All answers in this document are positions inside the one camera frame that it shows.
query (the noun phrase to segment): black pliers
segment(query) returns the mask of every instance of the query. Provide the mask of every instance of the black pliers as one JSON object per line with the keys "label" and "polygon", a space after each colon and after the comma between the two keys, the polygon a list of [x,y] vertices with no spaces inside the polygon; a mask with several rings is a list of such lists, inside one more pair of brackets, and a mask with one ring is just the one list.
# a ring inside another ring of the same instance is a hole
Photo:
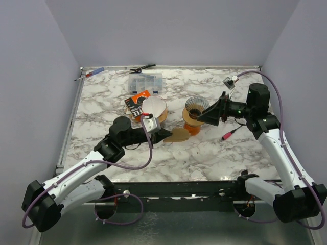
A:
{"label": "black pliers", "polygon": [[141,73],[142,72],[142,69],[147,69],[149,67],[152,67],[152,66],[156,66],[155,64],[148,64],[148,65],[145,65],[145,66],[141,66],[139,67],[138,69],[130,69],[130,73]]}

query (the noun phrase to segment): orange base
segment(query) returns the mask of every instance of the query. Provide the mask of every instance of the orange base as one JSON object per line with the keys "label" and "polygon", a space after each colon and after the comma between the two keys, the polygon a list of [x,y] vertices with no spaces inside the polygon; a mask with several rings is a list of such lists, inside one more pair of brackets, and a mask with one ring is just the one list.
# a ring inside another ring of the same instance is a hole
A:
{"label": "orange base", "polygon": [[192,136],[197,135],[197,134],[200,132],[200,130],[201,130],[201,126],[192,127],[192,126],[188,125],[187,123],[184,124],[184,128],[185,128],[186,130],[188,130],[188,132],[189,132]]}

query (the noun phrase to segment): gray floor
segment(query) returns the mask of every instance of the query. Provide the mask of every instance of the gray floor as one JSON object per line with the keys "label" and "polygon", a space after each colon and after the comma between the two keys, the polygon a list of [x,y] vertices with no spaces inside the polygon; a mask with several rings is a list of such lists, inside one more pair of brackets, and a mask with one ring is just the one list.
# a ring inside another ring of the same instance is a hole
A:
{"label": "gray floor", "polygon": [[[137,214],[117,214],[116,221],[133,219]],[[257,204],[256,218],[274,218],[267,204]],[[254,224],[235,213],[146,213],[130,226],[95,222],[93,205],[83,205],[66,214],[41,237],[41,245],[161,245],[161,244],[313,244],[310,232],[297,223]]]}

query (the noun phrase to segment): marble tabletop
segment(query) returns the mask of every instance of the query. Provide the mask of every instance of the marble tabletop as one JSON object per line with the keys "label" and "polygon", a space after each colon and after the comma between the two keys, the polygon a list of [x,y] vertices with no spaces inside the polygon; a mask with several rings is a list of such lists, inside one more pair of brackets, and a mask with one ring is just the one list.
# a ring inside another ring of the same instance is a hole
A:
{"label": "marble tabletop", "polygon": [[[227,89],[222,81],[245,70],[182,68],[144,70],[144,73],[163,74],[165,90],[160,96],[166,100],[169,111],[163,127],[172,130],[183,127],[181,115],[189,97],[201,95],[212,105]],[[244,102],[251,83],[262,83],[262,78],[257,74],[242,77],[232,99]],[[130,97],[127,84],[125,70],[105,70],[84,82],[64,170],[92,151],[108,133],[113,120],[125,115],[124,99]],[[133,124],[133,127],[140,127],[140,124]],[[267,152],[246,127],[221,141],[222,135],[237,127],[232,118],[218,127],[203,125],[200,133],[187,141],[156,144],[152,162],[145,169],[132,171],[110,167],[101,174],[114,182],[235,180],[247,169],[263,179],[279,179]],[[144,143],[135,151],[125,150],[126,155],[118,163],[145,164],[149,157],[148,145]]]}

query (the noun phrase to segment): wall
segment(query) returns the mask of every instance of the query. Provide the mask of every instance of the wall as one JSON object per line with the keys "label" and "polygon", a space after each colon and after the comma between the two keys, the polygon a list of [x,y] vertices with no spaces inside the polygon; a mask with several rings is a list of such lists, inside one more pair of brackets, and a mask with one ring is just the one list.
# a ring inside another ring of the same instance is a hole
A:
{"label": "wall", "polygon": [[298,0],[46,0],[81,66],[262,65]]}
{"label": "wall", "polygon": [[0,8],[0,244],[27,244],[27,185],[50,178],[73,106],[79,66],[43,0]]}
{"label": "wall", "polygon": [[[293,151],[315,181],[327,186],[326,9],[326,0],[301,0],[263,71],[281,92],[285,132]],[[277,108],[276,96],[272,99]],[[321,234],[327,244],[327,225]]]}

